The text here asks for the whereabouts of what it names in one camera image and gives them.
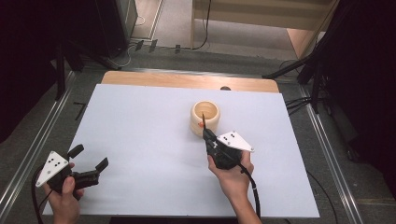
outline finger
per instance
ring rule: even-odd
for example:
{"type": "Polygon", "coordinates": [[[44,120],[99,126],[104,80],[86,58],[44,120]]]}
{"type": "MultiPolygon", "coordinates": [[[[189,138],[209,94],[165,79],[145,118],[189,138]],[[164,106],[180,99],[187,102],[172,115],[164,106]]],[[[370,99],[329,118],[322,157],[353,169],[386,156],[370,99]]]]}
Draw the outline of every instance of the finger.
{"type": "Polygon", "coordinates": [[[72,176],[67,177],[64,180],[64,185],[62,187],[62,195],[66,198],[68,196],[73,196],[73,190],[76,185],[75,179],[72,176]]]}
{"type": "Polygon", "coordinates": [[[250,152],[243,150],[242,151],[242,163],[250,163],[250,152]]]}
{"type": "Polygon", "coordinates": [[[76,190],[76,194],[78,195],[79,198],[81,198],[82,196],[84,196],[84,189],[78,189],[76,190]]]}
{"type": "Polygon", "coordinates": [[[46,195],[49,194],[51,191],[50,185],[48,185],[47,183],[45,183],[43,185],[43,189],[44,189],[44,192],[46,192],[46,195]]]}
{"type": "Polygon", "coordinates": [[[212,156],[207,155],[207,161],[209,163],[209,170],[212,171],[213,173],[215,173],[215,169],[216,169],[216,164],[215,161],[213,160],[212,156]]]}

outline black cable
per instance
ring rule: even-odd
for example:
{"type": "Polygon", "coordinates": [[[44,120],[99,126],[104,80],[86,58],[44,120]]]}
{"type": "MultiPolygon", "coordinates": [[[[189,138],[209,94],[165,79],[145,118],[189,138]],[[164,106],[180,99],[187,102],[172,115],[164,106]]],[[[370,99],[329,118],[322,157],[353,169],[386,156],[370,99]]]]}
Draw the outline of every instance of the black cable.
{"type": "Polygon", "coordinates": [[[306,170],[306,173],[309,174],[318,183],[320,188],[323,190],[323,193],[326,195],[327,199],[329,200],[330,206],[332,207],[332,213],[334,214],[335,224],[338,224],[337,213],[335,212],[334,204],[332,204],[332,200],[330,199],[329,194],[326,192],[326,190],[323,188],[323,186],[320,184],[320,182],[308,170],[306,170]]]}
{"type": "Polygon", "coordinates": [[[47,196],[43,199],[43,201],[41,201],[40,205],[38,206],[38,209],[41,209],[41,206],[43,205],[43,203],[48,199],[48,197],[50,196],[50,194],[53,192],[53,189],[50,190],[49,194],[47,194],[47,196]]]}
{"type": "Polygon", "coordinates": [[[43,220],[41,219],[40,216],[40,208],[37,205],[37,197],[35,196],[35,182],[37,180],[37,176],[40,173],[40,171],[44,168],[44,164],[40,165],[37,170],[35,170],[35,173],[33,174],[32,177],[32,183],[31,183],[31,191],[32,191],[32,200],[33,200],[33,207],[35,208],[35,216],[37,217],[37,222],[38,224],[43,224],[43,220]]]}
{"type": "Polygon", "coordinates": [[[250,180],[251,188],[253,189],[254,201],[256,204],[256,214],[257,217],[262,218],[261,209],[260,209],[260,199],[259,199],[259,193],[257,192],[256,182],[254,181],[253,177],[251,177],[251,174],[248,171],[248,169],[244,165],[242,165],[241,162],[238,162],[238,166],[241,167],[242,169],[241,173],[246,174],[248,179],[250,180]]]}
{"type": "Polygon", "coordinates": [[[206,44],[206,41],[207,41],[208,36],[209,36],[209,34],[208,34],[208,29],[209,29],[208,25],[209,25],[209,16],[210,16],[210,7],[211,6],[212,6],[212,0],[209,0],[209,7],[207,8],[207,15],[206,15],[206,28],[204,27],[205,32],[206,32],[205,40],[204,40],[204,42],[202,43],[202,45],[200,47],[194,48],[192,50],[200,49],[201,47],[203,47],[206,44]]]}
{"type": "Polygon", "coordinates": [[[309,105],[309,102],[304,102],[302,103],[300,106],[298,106],[296,109],[294,109],[293,111],[289,112],[289,116],[291,116],[292,114],[294,114],[295,112],[299,111],[301,108],[303,108],[304,106],[309,105]]]}

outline white board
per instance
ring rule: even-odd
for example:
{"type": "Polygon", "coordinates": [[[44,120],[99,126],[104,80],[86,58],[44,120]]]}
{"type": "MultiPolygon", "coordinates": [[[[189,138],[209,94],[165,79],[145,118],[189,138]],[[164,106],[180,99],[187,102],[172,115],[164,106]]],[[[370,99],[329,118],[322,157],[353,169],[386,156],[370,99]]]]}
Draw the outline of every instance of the white board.
{"type": "MultiPolygon", "coordinates": [[[[318,217],[281,94],[104,84],[96,86],[70,147],[85,147],[73,171],[109,162],[99,185],[85,190],[81,214],[234,217],[207,169],[205,141],[189,127],[191,107],[203,100],[220,109],[217,135],[236,130],[254,147],[262,216],[318,217]]],[[[251,188],[248,194],[254,207],[251,188]]]]}

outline wrist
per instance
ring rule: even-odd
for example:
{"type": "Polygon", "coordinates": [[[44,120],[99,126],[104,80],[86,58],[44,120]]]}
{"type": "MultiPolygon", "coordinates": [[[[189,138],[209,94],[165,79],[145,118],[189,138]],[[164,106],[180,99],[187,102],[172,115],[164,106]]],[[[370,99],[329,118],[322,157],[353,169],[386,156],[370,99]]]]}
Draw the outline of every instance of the wrist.
{"type": "Polygon", "coordinates": [[[76,224],[76,221],[69,220],[67,218],[61,218],[61,217],[54,217],[53,218],[53,224],[76,224]]]}
{"type": "Polygon", "coordinates": [[[248,196],[245,194],[230,197],[228,200],[233,206],[233,209],[245,208],[247,205],[251,206],[248,196]]]}

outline gray floor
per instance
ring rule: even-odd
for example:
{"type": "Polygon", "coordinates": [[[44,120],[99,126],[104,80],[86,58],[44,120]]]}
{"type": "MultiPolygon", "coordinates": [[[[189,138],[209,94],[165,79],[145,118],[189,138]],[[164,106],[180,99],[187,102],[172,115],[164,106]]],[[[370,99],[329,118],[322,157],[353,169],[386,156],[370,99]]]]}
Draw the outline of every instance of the gray floor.
{"type": "MultiPolygon", "coordinates": [[[[175,3],[175,1],[171,0],[165,0],[165,3],[166,2],[175,3]]],[[[161,34],[161,26],[160,21],[155,35],[161,34]]],[[[203,49],[203,51],[182,50],[180,53],[175,53],[174,49],[169,48],[156,48],[154,51],[149,52],[149,47],[145,46],[139,51],[130,48],[129,55],[131,56],[131,60],[129,63],[127,53],[123,53],[113,61],[119,64],[128,63],[122,68],[122,70],[125,71],[150,68],[220,74],[226,73],[233,74],[233,76],[236,77],[261,78],[261,75],[271,74],[277,71],[285,60],[294,59],[288,53],[282,54],[284,49],[287,51],[292,50],[292,48],[290,48],[290,42],[288,43],[287,37],[284,35],[282,35],[281,38],[285,41],[276,42],[278,45],[271,44],[274,43],[272,42],[273,40],[276,40],[274,37],[269,37],[268,42],[261,43],[265,48],[274,49],[273,51],[264,50],[265,52],[263,55],[256,55],[254,50],[248,51],[246,48],[243,50],[244,54],[241,55],[235,54],[235,50],[230,48],[216,49],[215,52],[203,49]]],[[[169,41],[170,46],[182,43],[181,40],[180,42],[172,42],[173,37],[159,38],[159,43],[161,43],[161,41],[169,41]]],[[[233,49],[238,49],[237,46],[238,45],[235,44],[233,49]]],[[[34,163],[33,170],[47,158],[51,150],[66,152],[67,149],[69,149],[80,122],[80,119],[76,120],[80,105],[75,105],[74,102],[88,103],[95,84],[101,82],[101,78],[106,72],[106,69],[98,63],[92,62],[89,59],[84,60],[86,62],[86,67],[82,73],[75,73],[76,81],[71,87],[71,92],[64,104],[64,109],[54,123],[45,144],[40,148],[41,151],[37,161],[34,163]]],[[[296,76],[296,71],[293,71],[276,80],[285,100],[296,99],[302,96],[300,86],[295,81],[296,76]]],[[[8,140],[0,144],[0,168],[2,171],[7,171],[0,174],[1,192],[4,192],[7,188],[7,184],[18,171],[24,156],[34,142],[36,134],[39,132],[41,125],[54,104],[53,98],[55,93],[55,87],[50,89],[20,123],[8,140]]],[[[392,199],[382,175],[369,164],[354,163],[347,159],[347,144],[341,137],[332,118],[324,111],[322,105],[319,106],[319,109],[326,133],[332,143],[336,158],[344,172],[346,182],[351,188],[356,202],[358,203],[364,223],[396,223],[396,203],[394,199],[392,199]]],[[[347,217],[347,212],[343,206],[339,191],[334,184],[332,174],[324,158],[317,134],[312,126],[307,110],[305,108],[299,110],[290,117],[290,121],[296,134],[305,167],[314,175],[320,185],[326,190],[326,193],[330,196],[330,200],[335,207],[338,223],[351,223],[347,217]]],[[[5,223],[35,223],[35,214],[30,198],[30,179],[33,170],[28,171],[29,175],[22,185],[21,191],[17,190],[16,194],[18,197],[15,202],[9,202],[12,206],[5,219],[5,223]]],[[[317,200],[320,218],[291,219],[290,222],[293,224],[336,223],[334,220],[334,212],[326,194],[315,179],[310,177],[310,182],[317,200]]],[[[38,193],[39,200],[43,199],[43,193],[40,190],[38,193]]],[[[45,223],[50,223],[50,217],[44,217],[44,219],[45,223]]],[[[109,221],[110,217],[83,216],[79,223],[109,223],[109,221]]],[[[169,219],[167,221],[167,223],[188,223],[188,220],[181,219],[169,219]]],[[[286,223],[283,219],[266,218],[264,221],[265,223],[286,223]]]]}

